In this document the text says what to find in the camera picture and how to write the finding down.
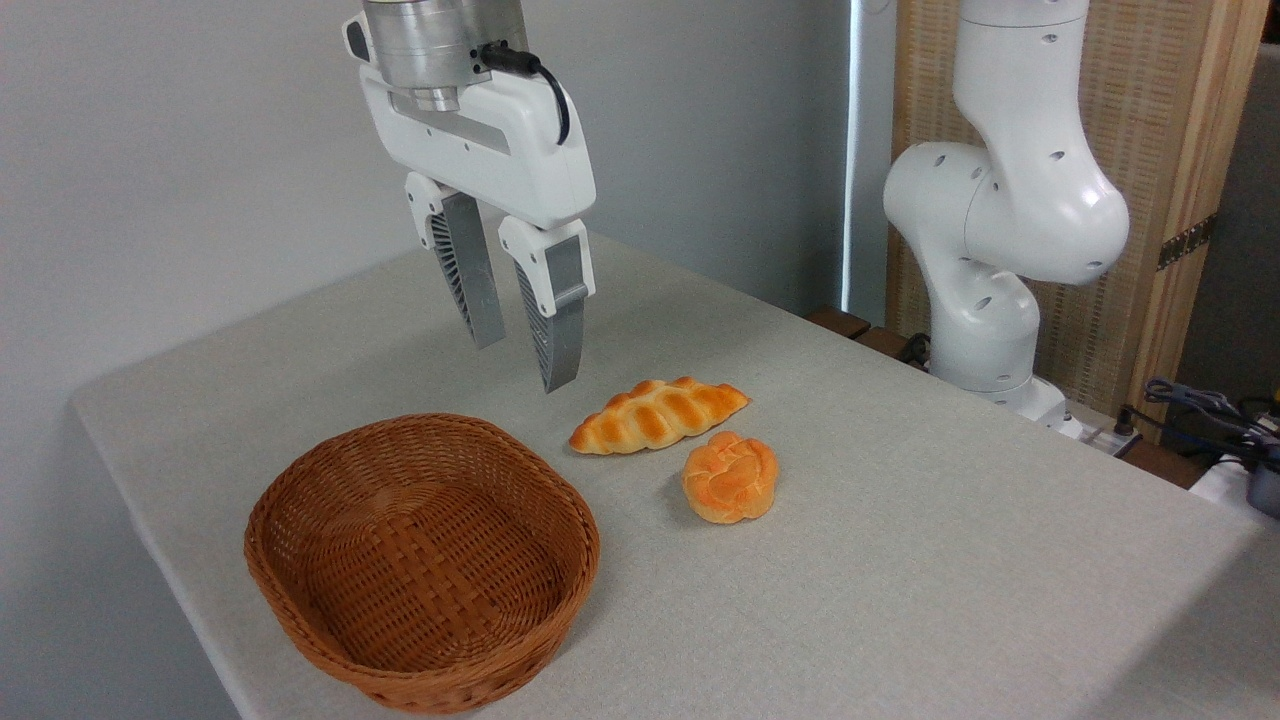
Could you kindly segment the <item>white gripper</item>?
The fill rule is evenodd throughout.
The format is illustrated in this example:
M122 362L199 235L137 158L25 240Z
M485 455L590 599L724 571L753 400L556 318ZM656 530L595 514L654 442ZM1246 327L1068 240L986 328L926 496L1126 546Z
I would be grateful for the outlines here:
M543 79L495 73L461 90L460 110L425 111L374 67L361 65L358 76L379 138L415 170L404 181L415 231L476 347L503 340L506 327L475 199L513 215L500 223L499 240L515 263L544 391L573 380L585 302L596 291L588 232L575 220L596 201L576 109L558 145L561 119Z

